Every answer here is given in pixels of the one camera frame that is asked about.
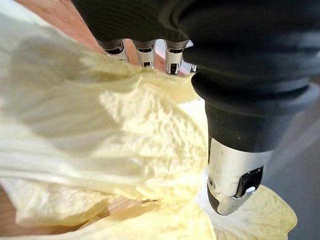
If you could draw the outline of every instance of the robotic hand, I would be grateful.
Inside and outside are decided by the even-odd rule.
[[[221,215],[258,188],[294,115],[318,95],[319,0],[72,0],[107,55],[127,60],[132,39],[143,67],[166,42],[166,71],[197,65],[209,136],[208,198]],[[185,48],[188,40],[193,47]]]

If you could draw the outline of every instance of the screw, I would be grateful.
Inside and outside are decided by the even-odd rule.
[[[209,183],[209,185],[210,185],[213,189],[216,188],[214,182],[212,181],[212,179],[211,179],[210,177],[208,178],[208,183]]]

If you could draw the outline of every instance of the gray background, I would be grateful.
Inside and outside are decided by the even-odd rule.
[[[294,119],[262,183],[297,215],[289,240],[320,239],[320,101]]]

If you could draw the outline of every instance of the black rubber grip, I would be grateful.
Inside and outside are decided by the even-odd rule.
[[[159,22],[163,0],[72,0],[93,36],[100,42],[117,39],[187,40]]]

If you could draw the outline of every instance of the pale yellow cabbage leaf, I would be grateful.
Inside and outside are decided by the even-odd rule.
[[[74,232],[8,240],[215,240],[204,212],[193,202],[150,202],[105,217]]]
[[[22,178],[0,178],[16,208],[15,221],[25,227],[76,226],[104,211],[116,196],[84,187]]]

